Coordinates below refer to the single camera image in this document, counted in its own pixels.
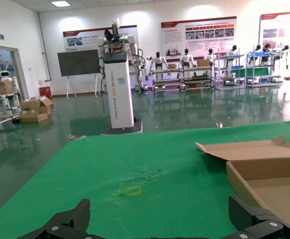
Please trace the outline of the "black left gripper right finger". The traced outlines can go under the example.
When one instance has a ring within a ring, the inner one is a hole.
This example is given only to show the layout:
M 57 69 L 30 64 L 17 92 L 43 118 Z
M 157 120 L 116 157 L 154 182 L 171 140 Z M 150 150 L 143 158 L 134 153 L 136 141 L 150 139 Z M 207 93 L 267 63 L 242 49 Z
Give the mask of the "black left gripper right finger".
M 230 239 L 290 239 L 290 224 L 268 209 L 250 206 L 238 196 L 228 199 L 228 214 L 237 232 Z

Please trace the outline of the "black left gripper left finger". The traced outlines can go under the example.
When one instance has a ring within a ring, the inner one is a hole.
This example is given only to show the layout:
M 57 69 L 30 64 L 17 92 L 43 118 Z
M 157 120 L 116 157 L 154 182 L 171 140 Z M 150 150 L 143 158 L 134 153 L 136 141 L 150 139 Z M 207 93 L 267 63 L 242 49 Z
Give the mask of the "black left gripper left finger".
M 90 222 L 90 200 L 82 199 L 72 210 L 55 214 L 44 226 L 21 239 L 91 239 L 86 230 Z

